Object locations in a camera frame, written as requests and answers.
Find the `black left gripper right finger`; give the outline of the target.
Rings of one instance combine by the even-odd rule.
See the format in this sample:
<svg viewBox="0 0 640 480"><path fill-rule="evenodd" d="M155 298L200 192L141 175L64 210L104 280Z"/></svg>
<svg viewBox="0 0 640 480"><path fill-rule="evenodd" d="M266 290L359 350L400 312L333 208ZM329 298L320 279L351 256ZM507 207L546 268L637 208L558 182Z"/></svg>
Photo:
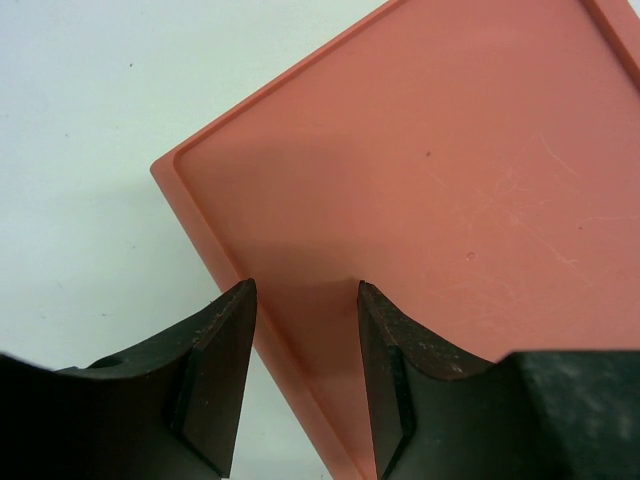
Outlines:
<svg viewBox="0 0 640 480"><path fill-rule="evenodd" d="M381 479L635 479L639 355L524 351L489 362L361 282L357 312Z"/></svg>

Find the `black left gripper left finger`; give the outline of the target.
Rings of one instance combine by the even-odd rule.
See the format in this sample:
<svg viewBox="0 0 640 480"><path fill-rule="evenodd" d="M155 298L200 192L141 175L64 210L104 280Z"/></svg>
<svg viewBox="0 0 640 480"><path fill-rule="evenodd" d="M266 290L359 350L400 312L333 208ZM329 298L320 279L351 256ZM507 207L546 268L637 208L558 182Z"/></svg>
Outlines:
<svg viewBox="0 0 640 480"><path fill-rule="evenodd" d="M1 358L5 479L224 479L257 317L253 280L85 368Z"/></svg>

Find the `orange drawer box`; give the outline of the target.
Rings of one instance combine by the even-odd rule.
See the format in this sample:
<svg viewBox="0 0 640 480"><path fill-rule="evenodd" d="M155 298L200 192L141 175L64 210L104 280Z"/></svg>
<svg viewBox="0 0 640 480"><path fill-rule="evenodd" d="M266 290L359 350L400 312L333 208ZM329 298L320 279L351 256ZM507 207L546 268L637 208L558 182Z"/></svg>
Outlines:
<svg viewBox="0 0 640 480"><path fill-rule="evenodd" d="M330 474L375 475L356 296L488 360L639 343L639 18L390 1L158 159Z"/></svg>

